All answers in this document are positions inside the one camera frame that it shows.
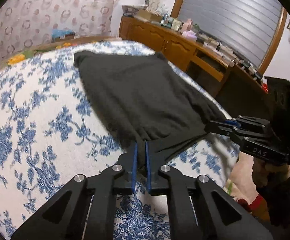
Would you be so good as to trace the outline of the person's right hand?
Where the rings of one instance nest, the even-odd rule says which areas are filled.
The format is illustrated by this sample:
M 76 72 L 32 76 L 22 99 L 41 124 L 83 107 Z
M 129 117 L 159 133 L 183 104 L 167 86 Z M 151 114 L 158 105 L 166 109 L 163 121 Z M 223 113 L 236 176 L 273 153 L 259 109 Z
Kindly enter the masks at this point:
M 290 178 L 290 165 L 275 166 L 256 157 L 253 158 L 252 181 L 257 187 L 282 183 Z

